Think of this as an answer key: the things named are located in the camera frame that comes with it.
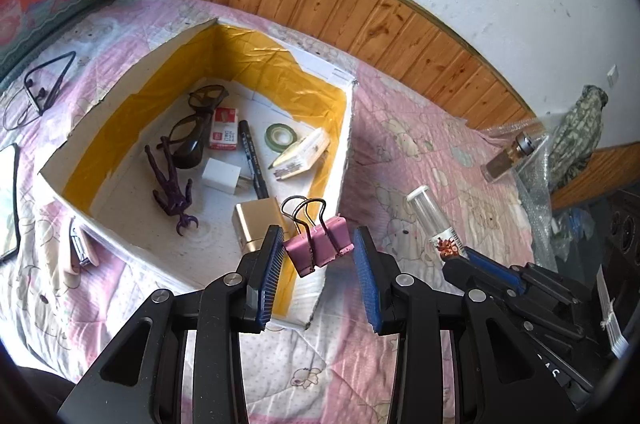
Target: small red and white box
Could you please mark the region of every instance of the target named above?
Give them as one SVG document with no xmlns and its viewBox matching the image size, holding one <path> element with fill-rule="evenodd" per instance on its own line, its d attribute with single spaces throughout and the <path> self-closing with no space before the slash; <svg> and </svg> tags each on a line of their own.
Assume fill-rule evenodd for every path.
<svg viewBox="0 0 640 424">
<path fill-rule="evenodd" d="M 211 123 L 209 147 L 233 151 L 238 147 L 238 109 L 216 108 Z"/>
</svg>

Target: binder clip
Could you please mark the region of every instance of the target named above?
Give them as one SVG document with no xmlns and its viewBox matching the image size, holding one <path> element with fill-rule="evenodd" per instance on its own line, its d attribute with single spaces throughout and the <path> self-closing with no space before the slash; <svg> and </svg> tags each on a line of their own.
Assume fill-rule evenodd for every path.
<svg viewBox="0 0 640 424">
<path fill-rule="evenodd" d="M 303 201 L 295 208 L 293 214 L 285 213 L 285 204 L 293 199 Z M 310 203 L 315 202 L 321 204 L 320 214 L 318 215 L 319 225 L 316 225 L 311 220 L 306 210 Z M 305 210 L 306 219 L 308 219 L 309 223 L 298 218 L 298 213 L 302 208 Z M 283 245 L 301 278 L 311 274 L 316 266 L 324 267 L 327 263 L 333 261 L 336 256 L 343 256 L 353 250 L 353 244 L 347 229 L 347 221 L 337 214 L 325 222 L 322 217 L 325 209 L 326 202 L 324 199 L 302 196 L 289 197 L 280 206 L 282 214 L 292 219 L 296 224 L 298 234 L 288 239 Z M 305 228 L 304 233 L 300 232 L 299 225 Z"/>
</svg>

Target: sunglasses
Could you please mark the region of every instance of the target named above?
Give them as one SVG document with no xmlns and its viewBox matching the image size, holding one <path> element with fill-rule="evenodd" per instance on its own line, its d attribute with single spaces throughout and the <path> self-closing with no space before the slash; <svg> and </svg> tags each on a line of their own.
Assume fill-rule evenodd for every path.
<svg viewBox="0 0 640 424">
<path fill-rule="evenodd" d="M 203 86 L 189 94 L 189 106 L 194 113 L 178 120 L 169 133 L 169 145 L 180 144 L 171 159 L 178 169 L 191 169 L 202 161 L 204 148 L 209 140 L 213 112 L 229 96 L 220 84 Z"/>
</svg>

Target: bottle label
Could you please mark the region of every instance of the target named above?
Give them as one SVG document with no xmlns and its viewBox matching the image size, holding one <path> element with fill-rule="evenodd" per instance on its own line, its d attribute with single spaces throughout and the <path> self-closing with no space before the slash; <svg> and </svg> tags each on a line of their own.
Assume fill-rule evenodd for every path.
<svg viewBox="0 0 640 424">
<path fill-rule="evenodd" d="M 443 230 L 429 240 L 440 254 L 442 260 L 451 256 L 467 257 L 464 246 L 453 227 Z"/>
</svg>

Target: white charger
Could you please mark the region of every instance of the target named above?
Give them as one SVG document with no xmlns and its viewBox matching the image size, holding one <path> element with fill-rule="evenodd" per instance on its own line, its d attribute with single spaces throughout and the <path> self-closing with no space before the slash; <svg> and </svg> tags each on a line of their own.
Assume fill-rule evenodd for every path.
<svg viewBox="0 0 640 424">
<path fill-rule="evenodd" d="M 202 173 L 202 184 L 234 195 L 239 177 L 240 168 L 238 166 L 210 158 Z"/>
</svg>

